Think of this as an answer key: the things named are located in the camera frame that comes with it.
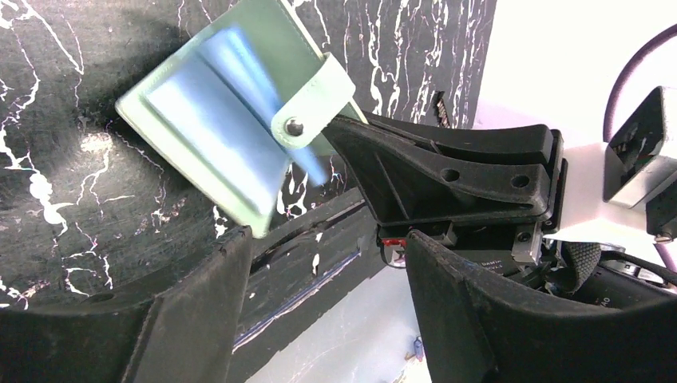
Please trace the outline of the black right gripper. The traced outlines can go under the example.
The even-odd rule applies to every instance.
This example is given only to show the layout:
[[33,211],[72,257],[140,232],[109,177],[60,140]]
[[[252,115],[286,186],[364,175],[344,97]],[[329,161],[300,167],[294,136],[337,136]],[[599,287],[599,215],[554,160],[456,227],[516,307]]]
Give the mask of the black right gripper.
[[591,172],[568,175],[559,131],[544,124],[440,128],[365,116],[365,123],[338,116],[323,133],[378,222],[513,228],[515,263],[546,267],[559,257],[568,266],[561,291],[582,287],[599,261],[608,259],[676,283],[674,272],[611,248],[646,231],[645,214],[606,203],[604,186],[598,203]]

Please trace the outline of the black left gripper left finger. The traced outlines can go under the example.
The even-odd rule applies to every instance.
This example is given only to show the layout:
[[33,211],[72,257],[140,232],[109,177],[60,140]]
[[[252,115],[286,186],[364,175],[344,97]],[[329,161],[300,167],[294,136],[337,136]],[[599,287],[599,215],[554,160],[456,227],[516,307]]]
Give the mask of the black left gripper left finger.
[[223,382],[252,233],[72,306],[1,312],[4,382]]

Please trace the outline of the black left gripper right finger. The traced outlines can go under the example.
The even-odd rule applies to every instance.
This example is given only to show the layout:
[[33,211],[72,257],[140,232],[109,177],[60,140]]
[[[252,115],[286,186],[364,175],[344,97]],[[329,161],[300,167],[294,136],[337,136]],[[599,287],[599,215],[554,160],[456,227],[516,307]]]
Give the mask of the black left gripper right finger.
[[675,381],[675,297],[589,305],[505,278],[420,231],[406,242],[432,381]]

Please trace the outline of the mint green card holder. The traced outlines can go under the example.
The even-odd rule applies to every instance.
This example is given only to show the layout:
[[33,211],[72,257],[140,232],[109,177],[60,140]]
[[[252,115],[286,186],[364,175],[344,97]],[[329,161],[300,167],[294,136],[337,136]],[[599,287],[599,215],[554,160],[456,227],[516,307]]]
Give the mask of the mint green card holder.
[[355,86],[287,1],[240,1],[117,100],[119,115],[256,238],[287,168],[327,181],[335,116],[364,121]]

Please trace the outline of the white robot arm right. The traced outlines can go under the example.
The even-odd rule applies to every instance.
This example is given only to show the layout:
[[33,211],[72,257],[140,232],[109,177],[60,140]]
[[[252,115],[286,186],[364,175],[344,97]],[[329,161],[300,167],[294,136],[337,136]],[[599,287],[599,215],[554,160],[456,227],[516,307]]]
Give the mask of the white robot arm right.
[[625,175],[608,148],[567,152],[560,132],[543,124],[474,131],[376,115],[365,123],[338,116],[323,133],[354,173],[381,248],[405,248],[417,230],[445,247],[493,255],[514,235],[503,274],[557,261],[554,282],[568,294],[609,259],[676,281],[674,271],[621,247],[657,232],[663,213],[675,215],[674,190],[652,194],[649,212],[614,203],[610,192]]

